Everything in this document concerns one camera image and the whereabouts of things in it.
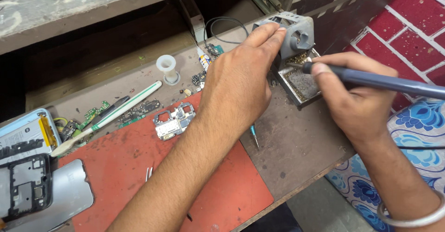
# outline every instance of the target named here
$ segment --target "workbench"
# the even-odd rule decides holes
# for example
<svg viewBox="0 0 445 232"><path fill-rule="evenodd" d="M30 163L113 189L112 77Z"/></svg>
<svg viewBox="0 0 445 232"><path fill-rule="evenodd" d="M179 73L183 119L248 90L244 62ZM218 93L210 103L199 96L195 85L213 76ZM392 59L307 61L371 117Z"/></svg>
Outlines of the workbench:
<svg viewBox="0 0 445 232"><path fill-rule="evenodd" d="M2 0L0 55L162 0Z"/></svg>
<svg viewBox="0 0 445 232"><path fill-rule="evenodd" d="M253 23L246 24L247 29L251 30L252 25ZM221 34L220 37L241 42L246 38L246 34L238 27ZM221 45L225 52L236 47L236 44L221 42L215 38L208 39L207 43ZM165 107L184 99L185 94L180 94L180 89L188 88L197 93L197 87L192 84L191 77L203 69L198 61L195 46L171 55L176 59L176 70L181 74L181 81L175 86L163 84L148 97L148 100L156 98ZM118 97L126 95L132 97L156 80L162 81L162 76L163 73L156 68L153 61L43 107L48 109L52 116L83 120L84 113L99 106L102 100L112 104ZM248 130L240 140L273 196L274 202L239 225L233 230L236 232L261 218L355 154L346 136L332 120L323 99L298 109L280 85L270 89L272 92L270 105L255 123L260 147L257 148ZM117 120L109 123L95 132L92 139L117 130L118 125Z"/></svg>

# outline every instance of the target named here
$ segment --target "hand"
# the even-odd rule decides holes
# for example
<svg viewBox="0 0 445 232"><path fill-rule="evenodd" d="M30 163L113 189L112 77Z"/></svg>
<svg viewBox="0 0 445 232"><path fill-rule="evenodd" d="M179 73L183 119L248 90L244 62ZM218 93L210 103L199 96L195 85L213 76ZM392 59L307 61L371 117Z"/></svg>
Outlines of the hand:
<svg viewBox="0 0 445 232"><path fill-rule="evenodd" d="M325 55L313 61L317 64L312 68L312 75L331 110L332 118L353 145L388 138L386 122L396 92L369 87L356 87L348 92L325 64L394 77L398 75L397 70L353 52Z"/></svg>
<svg viewBox="0 0 445 232"><path fill-rule="evenodd" d="M266 80L270 65L286 35L279 24L256 28L230 52L219 56L209 66L197 117L218 118L220 130L237 138L260 117L270 103Z"/></svg>

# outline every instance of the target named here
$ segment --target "blue floral fabric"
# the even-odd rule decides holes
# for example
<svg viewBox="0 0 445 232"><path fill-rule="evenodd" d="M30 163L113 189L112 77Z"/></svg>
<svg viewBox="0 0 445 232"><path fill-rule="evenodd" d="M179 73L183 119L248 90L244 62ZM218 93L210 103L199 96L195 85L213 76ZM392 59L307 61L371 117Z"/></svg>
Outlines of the blue floral fabric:
<svg viewBox="0 0 445 232"><path fill-rule="evenodd" d="M387 127L394 142L404 147L445 146L445 101L422 98L395 113ZM445 193L445 149L402 149L432 189ZM381 199L360 156L354 155L325 176L364 219L379 232L394 228L377 217Z"/></svg>

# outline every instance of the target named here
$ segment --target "screwdriver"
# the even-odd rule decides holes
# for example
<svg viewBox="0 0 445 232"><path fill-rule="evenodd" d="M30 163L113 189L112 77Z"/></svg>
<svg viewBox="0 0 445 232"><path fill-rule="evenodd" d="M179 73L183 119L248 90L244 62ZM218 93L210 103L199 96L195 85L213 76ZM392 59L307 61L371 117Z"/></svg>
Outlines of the screwdriver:
<svg viewBox="0 0 445 232"><path fill-rule="evenodd" d="M252 132L252 134L253 134L253 138L255 138L256 146L259 148L258 140L256 139L255 124L253 124L253 125L251 126L251 132Z"/></svg>
<svg viewBox="0 0 445 232"><path fill-rule="evenodd" d="M288 66L299 68L305 74L311 74L312 66L315 63L305 62L304 64L286 63ZM334 65L328 65L332 72L336 74L341 81L351 82L363 86L387 89L406 94L415 94L424 97L431 97L445 100L445 87L428 85L426 83L407 80L386 75L377 75L370 72L364 72Z"/></svg>

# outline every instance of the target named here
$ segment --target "white brush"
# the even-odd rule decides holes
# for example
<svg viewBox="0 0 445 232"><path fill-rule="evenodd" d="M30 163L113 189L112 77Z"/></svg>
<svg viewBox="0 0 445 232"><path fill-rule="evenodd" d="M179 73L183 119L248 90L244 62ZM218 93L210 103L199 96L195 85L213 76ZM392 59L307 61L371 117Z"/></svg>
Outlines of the white brush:
<svg viewBox="0 0 445 232"><path fill-rule="evenodd" d="M132 107L134 107L136 104L141 102L143 99L147 98L147 96L151 95L154 91L156 91L159 87L162 86L161 81L157 81L153 83L150 87L144 89L139 94L135 95L133 98L131 98L126 103L119 106L117 109L112 111L109 115L105 116L100 120L97 124L93 125L91 128L85 130L75 138L68 140L64 143L62 143L60 146L58 146L53 152L51 152L52 157L57 157L61 155L65 155L69 152L72 152L71 149L73 148L74 144L80 140L82 140L85 136L91 134L93 131L96 131L100 129L101 127L107 125L112 120L118 118L126 111L130 110Z"/></svg>

